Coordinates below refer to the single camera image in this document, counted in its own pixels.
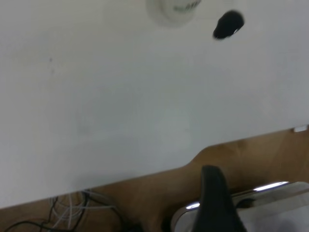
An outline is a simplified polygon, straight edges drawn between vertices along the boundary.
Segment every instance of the black cable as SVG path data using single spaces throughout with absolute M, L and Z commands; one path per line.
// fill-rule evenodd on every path
M 57 202 L 58 202 L 58 197 L 56 197 L 55 201 L 53 201 L 53 205 L 52 205 L 52 207 L 51 207 L 50 210 L 49 210 L 49 214 L 48 214 L 48 219 L 47 219 L 47 221 L 42 222 L 42 223 L 41 223 L 41 226 L 43 226 L 44 224 L 48 224 L 48 223 L 51 222 L 51 220 L 52 220 L 52 214 L 53 214 L 53 209 L 55 208 Z
M 97 199 L 92 198 L 91 196 L 88 196 L 88 199 L 96 202 L 98 204 L 101 205 L 107 205 L 101 201 L 98 201 Z M 121 224 L 121 231 L 127 231 L 127 224 L 125 222 L 125 220 L 123 219 L 122 215 L 115 209 L 115 208 L 111 208 L 111 210 L 118 216 L 119 220 L 120 220 L 120 224 Z
M 83 207 L 86 207 L 86 205 L 87 205 L 87 203 L 89 201 L 89 194 L 87 194 L 87 193 L 83 193 L 83 194 L 84 194 L 84 197 L 85 197 L 85 201 L 84 201 Z M 85 213 L 85 209 L 82 210 L 82 213 L 80 214 L 80 216 L 77 219 L 74 227 L 71 230 L 62 230 L 62 229 L 49 228 L 49 227 L 46 227 L 44 225 L 40 225 L 39 223 L 32 222 L 32 221 L 20 221 L 20 222 L 17 222 L 15 224 L 13 224 L 10 227 L 8 227 L 7 229 L 5 229 L 4 232 L 9 232 L 12 228 L 14 228 L 16 226 L 19 226 L 19 225 L 23 225 L 23 224 L 34 225 L 34 226 L 37 226 L 37 227 L 39 227 L 41 229 L 52 231 L 52 232 L 75 232 L 76 228 L 78 227 L 79 223 L 81 222 L 81 220 L 82 220 L 82 218 L 84 216 L 84 213 Z
M 16 226 L 19 226 L 19 225 L 22 225 L 22 224 L 30 224 L 30 225 L 34 225 L 34 226 L 40 227 L 40 228 L 45 229 L 45 230 L 50 230 L 50 231 L 55 231 L 55 232 L 72 232 L 71 230 L 61 230 L 61 229 L 49 228 L 49 227 L 46 227 L 46 226 L 42 226 L 39 223 L 35 223 L 33 221 L 20 221 L 20 222 L 17 222 L 15 224 L 13 224 L 12 226 L 10 226 L 9 228 L 7 228 L 4 232 L 8 232 L 12 228 L 14 228 Z

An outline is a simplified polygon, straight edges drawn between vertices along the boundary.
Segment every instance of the wire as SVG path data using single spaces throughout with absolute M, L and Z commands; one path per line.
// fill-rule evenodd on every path
M 83 206 L 85 207 L 88 203 L 89 203 L 89 199 L 88 199 L 88 194 L 87 193 L 84 193 L 84 198 L 85 198 L 85 201 L 83 203 Z M 11 229 L 17 227 L 17 226 L 20 226 L 20 225 L 23 225 L 23 224 L 30 224 L 30 225 L 34 225 L 34 226 L 37 226 L 39 227 L 40 229 L 45 229 L 45 230 L 49 230 L 51 232 L 75 232 L 76 228 L 78 227 L 78 225 L 80 224 L 83 216 L 84 216 L 84 213 L 85 213 L 85 209 L 82 209 L 82 212 L 80 214 L 80 217 L 77 219 L 74 227 L 71 229 L 71 230 L 63 230 L 63 229 L 56 229 L 56 228 L 49 228 L 49 227 L 46 227 L 44 225 L 41 225 L 39 223 L 36 223 L 36 222 L 32 222 L 32 221 L 20 221 L 20 222 L 17 222 L 13 225 L 11 225 L 10 227 L 8 227 L 7 229 L 5 229 L 4 232 L 9 232 Z
M 46 227 L 46 226 L 42 226 L 39 223 L 35 223 L 33 221 L 20 221 L 20 222 L 17 222 L 15 224 L 13 224 L 12 226 L 10 226 L 9 228 L 7 228 L 4 232 L 8 232 L 11 229 L 13 229 L 14 227 L 22 225 L 22 224 L 34 225 L 34 226 L 40 227 L 40 228 L 45 229 L 45 230 L 50 230 L 52 232 L 72 232 L 72 231 L 69 231 L 69 230 L 52 229 L 52 228 L 49 228 L 49 227 Z
M 52 220 L 53 209 L 54 209 L 54 207 L 56 206 L 56 203 L 57 203 L 57 202 L 58 202 L 58 197 L 55 197 L 55 201 L 54 201 L 52 207 L 51 207 L 50 210 L 49 210 L 48 219 L 47 219 L 47 221 L 42 222 L 42 223 L 41 223 L 41 226 L 43 226 L 44 224 L 48 224 L 48 223 L 51 222 L 51 220 Z
M 48 216 L 47 221 L 44 221 L 41 224 L 36 223 L 36 222 L 32 222 L 32 221 L 20 221 L 20 222 L 17 222 L 15 224 L 11 225 L 10 227 L 8 227 L 4 232 L 9 232 L 12 228 L 15 228 L 15 227 L 23 225 L 23 224 L 30 224 L 30 225 L 39 227 L 40 232 L 42 232 L 42 230 L 47 230 L 48 232 L 76 232 L 75 230 L 78 227 L 78 225 L 80 224 L 80 222 L 82 221 L 82 218 L 83 218 L 85 211 L 87 209 L 111 209 L 119 217 L 122 229 L 123 230 L 127 229 L 127 224 L 126 224 L 123 216 L 121 215 L 121 213 L 119 212 L 119 209 L 114 204 L 106 204 L 104 202 L 98 201 L 97 199 L 91 197 L 91 195 L 95 195 L 95 196 L 104 198 L 105 200 L 112 203 L 112 200 L 109 197 L 107 197 L 103 194 L 100 194 L 100 193 L 91 192 L 89 190 L 82 191 L 81 195 L 83 197 L 83 201 L 81 203 L 77 204 L 77 205 L 73 205 L 71 195 L 69 195 L 69 203 L 70 203 L 69 205 L 65 205 L 62 202 L 59 202 L 58 197 L 51 198 L 50 201 L 49 201 L 51 208 L 50 208 L 50 211 L 49 211 L 49 216 Z M 88 206 L 90 201 L 99 203 L 102 206 Z M 61 215 L 56 210 L 56 205 L 64 208 L 64 211 Z M 58 219 L 57 222 L 51 228 L 44 226 L 44 224 L 51 222 L 52 214 L 54 214 L 56 216 L 56 218 Z M 75 225 L 73 226 L 73 228 L 70 229 L 73 219 L 77 219 L 77 221 L 75 222 Z M 61 221 L 67 221 L 68 222 L 68 228 L 66 230 L 55 228 Z
M 102 204 L 102 205 L 106 205 L 105 203 L 98 201 L 97 199 L 92 198 L 91 196 L 88 197 L 89 200 L 98 203 L 98 204 Z M 125 222 L 123 216 L 119 213 L 119 211 L 117 210 L 117 208 L 111 208 L 111 210 L 118 216 L 120 224 L 121 224 L 121 231 L 126 231 L 127 230 L 127 223 Z
M 70 219 L 69 219 L 69 222 L 68 222 L 68 229 L 71 227 L 72 213 L 73 213 L 72 197 L 71 197 L 71 194 L 69 194 L 69 202 L 70 202 Z

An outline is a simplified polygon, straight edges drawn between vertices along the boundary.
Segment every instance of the wooden floor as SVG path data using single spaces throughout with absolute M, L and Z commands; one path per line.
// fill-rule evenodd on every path
M 132 223 L 140 223 L 146 232 L 159 232 L 163 217 L 198 199 L 200 169 L 205 164 L 221 167 L 232 192 L 273 181 L 309 182 L 309 132 L 286 130 L 208 147 L 179 169 L 94 190 L 112 196 Z M 0 231 L 20 220 L 47 218 L 48 210 L 47 201 L 2 209 Z M 117 232 L 119 229 L 113 212 L 98 210 L 87 213 L 77 231 Z M 20 226 L 14 231 L 38 229 Z

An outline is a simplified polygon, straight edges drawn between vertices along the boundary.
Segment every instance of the white tabletop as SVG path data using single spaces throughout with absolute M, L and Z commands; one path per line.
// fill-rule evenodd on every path
M 178 27 L 153 1 L 0 1 L 0 207 L 309 122 L 309 1 L 203 0 Z

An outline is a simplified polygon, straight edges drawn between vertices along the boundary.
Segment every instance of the white surface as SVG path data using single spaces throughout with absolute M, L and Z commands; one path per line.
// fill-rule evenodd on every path
M 304 125 L 301 127 L 295 127 L 294 132 L 301 132 L 301 131 L 306 131 L 308 129 L 308 125 Z
M 0 1 L 0 207 L 187 164 L 309 121 L 307 0 Z M 212 39 L 217 20 L 244 27 Z

